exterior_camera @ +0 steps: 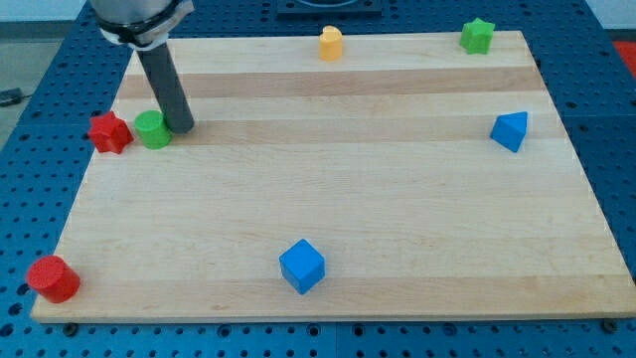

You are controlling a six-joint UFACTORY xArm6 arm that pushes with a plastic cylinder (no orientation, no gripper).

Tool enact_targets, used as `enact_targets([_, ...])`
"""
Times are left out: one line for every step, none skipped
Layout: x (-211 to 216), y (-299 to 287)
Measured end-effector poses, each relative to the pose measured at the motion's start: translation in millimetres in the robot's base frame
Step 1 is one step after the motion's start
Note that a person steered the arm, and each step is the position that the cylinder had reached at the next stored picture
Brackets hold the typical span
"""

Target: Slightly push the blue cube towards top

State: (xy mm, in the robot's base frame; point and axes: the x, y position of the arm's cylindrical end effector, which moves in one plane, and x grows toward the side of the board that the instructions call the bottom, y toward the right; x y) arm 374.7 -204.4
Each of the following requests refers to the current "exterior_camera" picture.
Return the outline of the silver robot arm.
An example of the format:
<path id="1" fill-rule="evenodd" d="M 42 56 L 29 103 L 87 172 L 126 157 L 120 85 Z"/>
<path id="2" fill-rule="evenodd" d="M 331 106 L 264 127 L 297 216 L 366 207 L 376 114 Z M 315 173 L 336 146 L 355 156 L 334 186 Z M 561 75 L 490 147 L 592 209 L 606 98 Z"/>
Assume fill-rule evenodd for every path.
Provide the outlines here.
<path id="1" fill-rule="evenodd" d="M 89 0 L 102 36 L 136 51 L 164 45 L 169 33 L 195 10 L 192 0 Z"/>

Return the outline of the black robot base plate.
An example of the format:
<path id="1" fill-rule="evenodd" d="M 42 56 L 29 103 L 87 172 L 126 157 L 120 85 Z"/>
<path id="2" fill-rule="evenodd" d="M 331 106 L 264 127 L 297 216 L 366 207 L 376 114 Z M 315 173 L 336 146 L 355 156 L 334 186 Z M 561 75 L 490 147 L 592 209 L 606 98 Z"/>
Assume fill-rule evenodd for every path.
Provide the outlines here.
<path id="1" fill-rule="evenodd" d="M 277 0 L 278 18 L 304 15 L 380 15 L 383 0 Z"/>

